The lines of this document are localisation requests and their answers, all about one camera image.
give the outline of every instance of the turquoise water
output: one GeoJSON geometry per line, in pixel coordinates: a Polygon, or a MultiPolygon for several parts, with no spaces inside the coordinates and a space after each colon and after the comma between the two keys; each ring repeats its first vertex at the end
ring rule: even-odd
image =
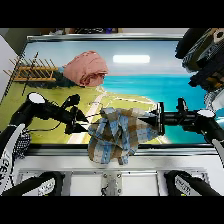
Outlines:
{"type": "MultiPolygon", "coordinates": [[[[165,111],[176,111],[177,99],[183,97],[189,110],[205,108],[205,91],[188,85],[187,76],[107,76],[102,85],[108,92],[145,96],[155,102],[164,102],[165,111]]],[[[185,132],[181,127],[166,127],[172,143],[204,143],[204,137],[185,132]]]]}

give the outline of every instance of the pink cloth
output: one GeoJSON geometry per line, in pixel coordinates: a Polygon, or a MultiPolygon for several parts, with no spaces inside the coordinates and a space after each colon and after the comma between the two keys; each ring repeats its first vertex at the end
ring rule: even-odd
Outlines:
{"type": "Polygon", "coordinates": [[[87,51],[70,61],[63,74],[80,86],[98,86],[103,84],[108,68],[106,61],[96,51],[87,51]]]}

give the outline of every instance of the folded fabric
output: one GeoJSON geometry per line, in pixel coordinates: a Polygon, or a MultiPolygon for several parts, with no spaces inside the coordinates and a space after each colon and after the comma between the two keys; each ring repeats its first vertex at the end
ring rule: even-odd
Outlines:
{"type": "Polygon", "coordinates": [[[103,108],[102,118],[92,124],[88,133],[91,139],[88,145],[90,160],[107,164],[117,158],[120,165],[128,163],[128,156],[134,155],[140,143],[158,136],[157,127],[153,127],[138,117],[156,116],[138,108],[103,108]]]}
{"type": "Polygon", "coordinates": [[[69,62],[63,74],[77,85],[98,86],[103,84],[108,68],[106,61],[96,51],[88,51],[69,62]]]}

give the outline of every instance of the plaid cloth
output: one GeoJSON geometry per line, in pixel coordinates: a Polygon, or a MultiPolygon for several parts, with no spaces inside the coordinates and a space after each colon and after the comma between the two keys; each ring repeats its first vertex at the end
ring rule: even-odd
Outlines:
{"type": "Polygon", "coordinates": [[[88,145],[90,160],[108,164],[117,158],[120,165],[128,163],[128,156],[134,155],[140,143],[158,136],[157,127],[153,127],[137,117],[156,116],[144,110],[132,108],[101,109],[102,118],[92,124],[88,133],[91,139],[88,145]]]}

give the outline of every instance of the metal bracket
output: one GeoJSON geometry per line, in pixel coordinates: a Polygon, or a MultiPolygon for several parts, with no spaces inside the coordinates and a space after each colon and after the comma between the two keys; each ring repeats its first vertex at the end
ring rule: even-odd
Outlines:
{"type": "Polygon", "coordinates": [[[102,196],[119,196],[122,193],[122,173],[103,172],[101,184],[102,196]]]}

